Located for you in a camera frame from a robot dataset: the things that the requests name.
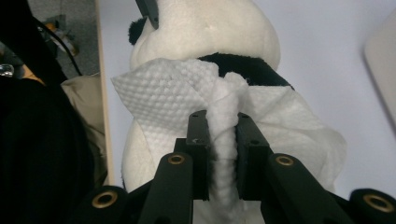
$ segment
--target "white table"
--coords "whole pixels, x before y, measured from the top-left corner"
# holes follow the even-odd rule
[[[367,38],[396,8],[394,0],[255,0],[276,28],[277,72],[348,143],[336,193],[372,188],[396,198],[396,137],[363,56]],[[128,28],[140,18],[134,0],[97,0],[110,184],[121,186],[120,162],[132,115],[111,78],[129,71]]]

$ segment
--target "plush toy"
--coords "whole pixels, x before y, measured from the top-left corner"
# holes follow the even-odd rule
[[[263,223],[260,204],[240,201],[236,191],[238,112],[253,118],[274,152],[298,158],[332,190],[345,140],[276,72],[279,42],[262,11],[250,0],[166,0],[158,9],[158,29],[132,23],[131,72],[112,79],[134,116],[125,188],[150,181],[175,139],[186,137],[189,114],[205,109],[213,173],[210,201],[194,202],[194,223]]]

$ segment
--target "black plush ear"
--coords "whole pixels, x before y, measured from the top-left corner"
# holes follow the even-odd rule
[[[140,18],[138,21],[133,21],[129,27],[129,42],[134,45],[137,39],[142,35],[143,27],[145,26],[147,18]]]

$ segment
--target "textured white tissue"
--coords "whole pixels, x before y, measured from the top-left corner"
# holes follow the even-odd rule
[[[253,223],[261,215],[256,203],[240,202],[235,191],[232,128],[238,112],[253,118],[274,152],[301,160],[325,189],[332,189],[344,163],[344,138],[322,124],[290,87],[248,87],[239,75],[218,77],[215,64],[198,60],[156,59],[112,81],[134,116],[132,130],[142,131],[132,131],[125,146],[122,175],[129,191],[151,179],[159,159],[173,151],[175,139],[186,137],[189,114],[207,109],[215,138],[215,180],[211,201],[194,203],[194,221]]]

